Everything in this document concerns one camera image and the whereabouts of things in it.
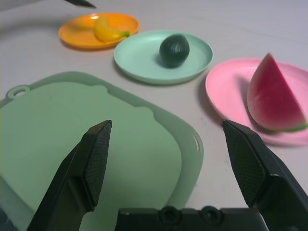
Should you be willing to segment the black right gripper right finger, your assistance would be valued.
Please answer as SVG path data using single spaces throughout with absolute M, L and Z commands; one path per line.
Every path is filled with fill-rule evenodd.
M 231 167 L 243 198 L 270 231 L 306 231 L 308 196 L 285 163 L 250 128 L 222 123 Z

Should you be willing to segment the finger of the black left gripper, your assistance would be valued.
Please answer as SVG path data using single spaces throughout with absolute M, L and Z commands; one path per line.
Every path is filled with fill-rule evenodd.
M 91 4 L 86 0 L 65 0 L 65 1 L 78 7 L 96 8 L 96 6 L 94 6 L 93 4 Z

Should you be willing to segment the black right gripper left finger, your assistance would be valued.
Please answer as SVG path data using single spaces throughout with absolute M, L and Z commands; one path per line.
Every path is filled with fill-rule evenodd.
M 106 171 L 112 122 L 91 128 L 62 161 L 29 226 L 29 231 L 78 231 L 98 205 Z

